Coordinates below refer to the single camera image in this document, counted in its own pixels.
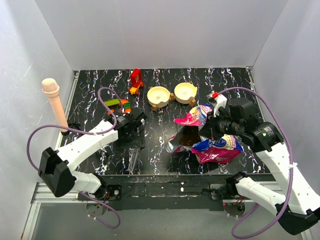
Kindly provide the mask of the clear plastic scoop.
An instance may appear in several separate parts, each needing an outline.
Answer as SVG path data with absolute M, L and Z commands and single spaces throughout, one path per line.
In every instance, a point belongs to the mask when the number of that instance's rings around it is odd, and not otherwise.
M 132 173 L 134 171 L 134 169 L 135 169 L 135 165 L 136 165 L 136 162 L 137 162 L 139 151 L 140 151 L 139 148 L 133 148 L 132 149 L 132 153 L 131 153 L 130 158 L 129 158 L 129 165 L 128 165 L 128 168 L 127 168 L 127 171 L 130 172 L 130 173 Z

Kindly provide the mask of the pink pet food bag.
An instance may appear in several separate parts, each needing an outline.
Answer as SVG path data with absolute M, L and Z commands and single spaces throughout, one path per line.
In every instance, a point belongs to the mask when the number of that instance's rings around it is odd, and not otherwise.
M 212 110 L 209 104 L 202 104 L 193 107 L 185 117 L 174 119 L 177 131 L 166 143 L 167 152 L 190 151 L 202 165 L 209 162 L 227 164 L 243 153 L 243 147 L 232 135 L 225 134 L 218 140 L 199 135 Z

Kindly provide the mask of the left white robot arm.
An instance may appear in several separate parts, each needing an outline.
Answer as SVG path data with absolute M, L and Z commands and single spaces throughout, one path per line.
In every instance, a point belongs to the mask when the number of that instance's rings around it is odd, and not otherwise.
M 88 157 L 106 145 L 115 143 L 120 148 L 145 147 L 144 127 L 147 115 L 134 108 L 120 114 L 115 120 L 111 116 L 75 141 L 53 150 L 42 152 L 38 175 L 57 198 L 70 191 L 86 192 L 95 200 L 107 194 L 107 183 L 95 173 L 78 172 L 77 167 Z

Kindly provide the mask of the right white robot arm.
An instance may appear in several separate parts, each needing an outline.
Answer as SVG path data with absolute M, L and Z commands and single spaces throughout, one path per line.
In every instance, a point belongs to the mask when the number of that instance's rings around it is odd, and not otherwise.
M 255 115 L 255 106 L 245 97 L 227 100 L 215 92 L 199 135 L 214 141 L 224 135 L 237 136 L 262 160 L 283 191 L 276 193 L 239 172 L 226 180 L 226 192 L 232 199 L 249 198 L 275 216 L 291 235 L 298 235 L 320 220 L 320 196 L 308 184 L 297 165 L 284 134 L 270 122 Z

